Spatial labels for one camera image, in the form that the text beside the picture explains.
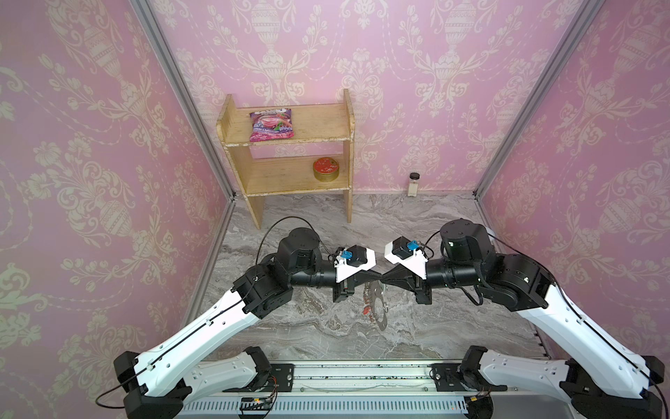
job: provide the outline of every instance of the gold tin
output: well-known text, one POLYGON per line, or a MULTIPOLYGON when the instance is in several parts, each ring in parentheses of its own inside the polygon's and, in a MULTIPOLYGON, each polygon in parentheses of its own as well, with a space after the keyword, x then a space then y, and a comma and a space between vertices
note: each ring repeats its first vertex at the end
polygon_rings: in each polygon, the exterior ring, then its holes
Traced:
POLYGON ((340 175, 340 164, 334 158, 322 157, 312 165, 314 177, 321 182, 331 182, 340 175))

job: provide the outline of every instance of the damask pattern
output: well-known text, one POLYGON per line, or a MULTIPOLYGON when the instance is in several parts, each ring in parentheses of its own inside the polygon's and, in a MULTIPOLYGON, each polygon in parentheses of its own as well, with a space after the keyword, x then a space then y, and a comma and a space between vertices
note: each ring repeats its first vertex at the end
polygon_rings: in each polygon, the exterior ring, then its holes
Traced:
POLYGON ((116 418, 93 400, 179 327, 224 194, 128 3, 3 4, 0 131, 0 417, 116 418))
MULTIPOLYGON (((212 138, 227 94, 272 107, 333 103, 348 88, 355 188, 384 191, 405 189, 413 171, 423 190, 472 190, 581 0, 151 4, 212 138), (435 133, 430 161, 421 157, 425 130, 435 133)), ((256 158, 336 152, 332 144, 252 150, 256 158)))
POLYGON ((666 364, 669 76, 670 1, 605 2, 484 197, 498 234, 666 364))

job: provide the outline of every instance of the marble tabletop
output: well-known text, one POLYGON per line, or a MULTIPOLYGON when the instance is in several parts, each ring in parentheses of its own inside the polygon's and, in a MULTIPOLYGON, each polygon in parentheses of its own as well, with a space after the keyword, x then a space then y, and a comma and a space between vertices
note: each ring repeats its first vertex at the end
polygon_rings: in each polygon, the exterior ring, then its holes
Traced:
MULTIPOLYGON (((375 270, 391 264, 384 246, 400 235, 425 241, 445 222, 465 218, 482 222, 471 194, 441 196, 354 195, 353 221, 346 222, 341 195, 268 196, 263 228, 254 227, 244 201, 237 202, 200 312, 210 307, 253 265, 267 228, 287 215, 307 219, 331 250, 354 244, 377 252, 375 270)), ((268 234, 261 258, 277 249, 279 240, 304 222, 288 219, 268 234)), ((439 247, 439 236, 431 242, 439 247)), ((364 289, 334 304, 330 289, 296 288, 293 300, 229 339, 207 359, 225 359, 248 346, 260 346, 268 358, 280 359, 461 359, 470 345, 507 355, 542 357, 531 325, 488 300, 474 306, 461 291, 433 291, 433 304, 418 305, 409 292, 384 291, 387 326, 382 331, 364 314, 364 289)), ((377 316, 383 314, 379 309, 377 316)))

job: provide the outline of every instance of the purple snack bag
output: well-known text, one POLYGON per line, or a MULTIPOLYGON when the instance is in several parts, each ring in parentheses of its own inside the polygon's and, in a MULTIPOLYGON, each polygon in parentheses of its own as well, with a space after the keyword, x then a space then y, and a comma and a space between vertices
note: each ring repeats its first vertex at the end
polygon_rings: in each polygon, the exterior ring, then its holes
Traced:
POLYGON ((271 109, 249 114, 253 130, 249 141, 265 141, 268 139, 293 137, 291 109, 271 109))

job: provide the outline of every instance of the lower shelf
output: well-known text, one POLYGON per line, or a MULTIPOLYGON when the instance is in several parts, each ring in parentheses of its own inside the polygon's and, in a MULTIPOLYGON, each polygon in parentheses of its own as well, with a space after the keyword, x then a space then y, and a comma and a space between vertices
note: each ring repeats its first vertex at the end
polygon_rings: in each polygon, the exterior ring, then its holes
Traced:
POLYGON ((253 159, 251 167, 245 170, 248 174, 245 194, 265 196, 349 189, 347 159, 341 154, 330 157, 340 164, 340 175, 331 182, 314 178, 312 164, 319 156, 253 159))

